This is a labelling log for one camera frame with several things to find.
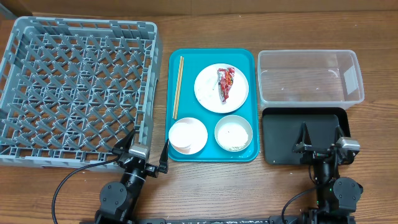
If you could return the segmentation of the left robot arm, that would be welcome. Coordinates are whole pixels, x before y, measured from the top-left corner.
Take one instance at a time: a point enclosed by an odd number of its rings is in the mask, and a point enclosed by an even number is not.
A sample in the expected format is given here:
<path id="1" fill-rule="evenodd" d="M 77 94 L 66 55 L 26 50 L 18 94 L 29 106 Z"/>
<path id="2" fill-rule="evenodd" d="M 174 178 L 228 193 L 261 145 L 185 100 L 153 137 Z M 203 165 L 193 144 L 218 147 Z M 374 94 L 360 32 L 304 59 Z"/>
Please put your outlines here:
<path id="1" fill-rule="evenodd" d="M 159 165 L 156 166 L 148 163 L 150 149 L 133 143 L 135 134 L 132 130 L 111 150 L 124 172 L 120 181 L 109 182 L 101 189 L 101 204 L 95 214 L 95 223 L 135 223 L 132 213 L 146 178 L 157 178 L 160 173 L 168 172 L 169 141 L 165 142 Z"/>

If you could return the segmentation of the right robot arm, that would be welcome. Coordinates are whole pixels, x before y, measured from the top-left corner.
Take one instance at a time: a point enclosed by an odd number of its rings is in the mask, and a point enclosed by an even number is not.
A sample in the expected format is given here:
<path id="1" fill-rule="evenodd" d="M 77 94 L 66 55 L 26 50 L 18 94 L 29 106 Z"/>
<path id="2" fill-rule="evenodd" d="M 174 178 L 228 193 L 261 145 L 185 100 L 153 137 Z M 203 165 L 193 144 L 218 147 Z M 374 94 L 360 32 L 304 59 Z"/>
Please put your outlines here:
<path id="1" fill-rule="evenodd" d="M 340 176 L 338 166 L 351 164 L 359 150 L 359 142 L 346 137 L 339 126 L 335 128 L 333 144 L 326 148 L 315 147 L 312 145 L 307 125 L 301 125 L 293 151 L 302 154 L 300 163 L 309 166 L 310 178 L 315 186 L 294 196 L 287 205 L 315 191 L 317 207 L 303 212 L 294 223 L 355 222 L 351 214 L 356 211 L 363 186 L 349 177 Z"/>

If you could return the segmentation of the red snack wrapper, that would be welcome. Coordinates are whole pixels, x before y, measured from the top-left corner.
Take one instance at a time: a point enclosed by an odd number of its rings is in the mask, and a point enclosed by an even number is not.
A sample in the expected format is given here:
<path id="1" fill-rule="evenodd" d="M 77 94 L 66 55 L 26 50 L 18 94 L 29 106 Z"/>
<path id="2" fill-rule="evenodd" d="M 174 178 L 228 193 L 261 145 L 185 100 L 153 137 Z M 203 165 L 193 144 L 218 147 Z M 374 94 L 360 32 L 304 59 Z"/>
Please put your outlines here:
<path id="1" fill-rule="evenodd" d="M 233 67 L 219 68 L 218 74 L 218 91 L 222 103 L 226 103 L 229 98 L 229 91 L 234 82 L 235 69 Z"/>

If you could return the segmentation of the white cup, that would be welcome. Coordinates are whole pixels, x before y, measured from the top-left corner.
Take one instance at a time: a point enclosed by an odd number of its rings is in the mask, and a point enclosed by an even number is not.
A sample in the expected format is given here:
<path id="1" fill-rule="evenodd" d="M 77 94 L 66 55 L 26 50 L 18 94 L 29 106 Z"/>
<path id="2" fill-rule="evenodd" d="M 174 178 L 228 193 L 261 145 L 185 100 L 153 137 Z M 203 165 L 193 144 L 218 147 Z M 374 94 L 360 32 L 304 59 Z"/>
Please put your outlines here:
<path id="1" fill-rule="evenodd" d="M 173 146 L 186 149 L 193 143 L 192 132 L 192 123 L 175 123 L 169 130 L 169 140 Z"/>

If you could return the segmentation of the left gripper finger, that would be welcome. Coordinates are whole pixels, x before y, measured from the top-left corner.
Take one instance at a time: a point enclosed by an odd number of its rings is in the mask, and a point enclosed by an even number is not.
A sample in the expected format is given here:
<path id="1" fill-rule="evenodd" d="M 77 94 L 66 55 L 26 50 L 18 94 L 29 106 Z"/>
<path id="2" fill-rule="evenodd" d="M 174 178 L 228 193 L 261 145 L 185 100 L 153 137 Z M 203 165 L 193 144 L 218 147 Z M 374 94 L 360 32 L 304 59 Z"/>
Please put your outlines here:
<path id="1" fill-rule="evenodd" d="M 132 131 L 130 131 L 126 137 L 122 138 L 121 140 L 119 140 L 114 147 L 111 150 L 111 153 L 114 155 L 122 155 L 124 153 L 128 153 L 132 141 L 134 139 L 134 136 L 136 134 L 136 130 L 133 129 Z"/>
<path id="2" fill-rule="evenodd" d="M 164 144 L 164 148 L 162 150 L 162 153 L 160 155 L 159 159 L 159 172 L 166 174 L 169 169 L 169 163 L 168 163 L 168 151 L 169 151 L 169 139 L 166 140 Z"/>

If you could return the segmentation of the white tissue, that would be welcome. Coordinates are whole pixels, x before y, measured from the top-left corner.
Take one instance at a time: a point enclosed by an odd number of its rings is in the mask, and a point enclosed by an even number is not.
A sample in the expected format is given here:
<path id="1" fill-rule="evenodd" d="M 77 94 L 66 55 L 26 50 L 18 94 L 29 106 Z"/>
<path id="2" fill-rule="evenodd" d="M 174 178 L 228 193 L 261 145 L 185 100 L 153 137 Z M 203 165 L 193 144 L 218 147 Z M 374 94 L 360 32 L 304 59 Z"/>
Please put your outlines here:
<path id="1" fill-rule="evenodd" d="M 206 77 L 204 83 L 200 86 L 200 94 L 202 98 L 211 98 L 215 94 L 218 87 L 218 76 L 209 75 Z"/>

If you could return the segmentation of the grey bowl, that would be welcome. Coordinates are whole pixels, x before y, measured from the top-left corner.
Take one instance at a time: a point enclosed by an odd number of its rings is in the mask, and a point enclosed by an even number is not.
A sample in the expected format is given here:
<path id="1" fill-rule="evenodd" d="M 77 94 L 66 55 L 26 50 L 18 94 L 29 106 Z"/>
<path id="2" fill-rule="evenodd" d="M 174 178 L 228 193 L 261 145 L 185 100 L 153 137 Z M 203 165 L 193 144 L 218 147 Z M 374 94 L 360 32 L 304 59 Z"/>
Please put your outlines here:
<path id="1" fill-rule="evenodd" d="M 215 126 L 215 140 L 225 151 L 243 151 L 250 145 L 252 138 L 252 127 L 242 116 L 225 116 Z"/>

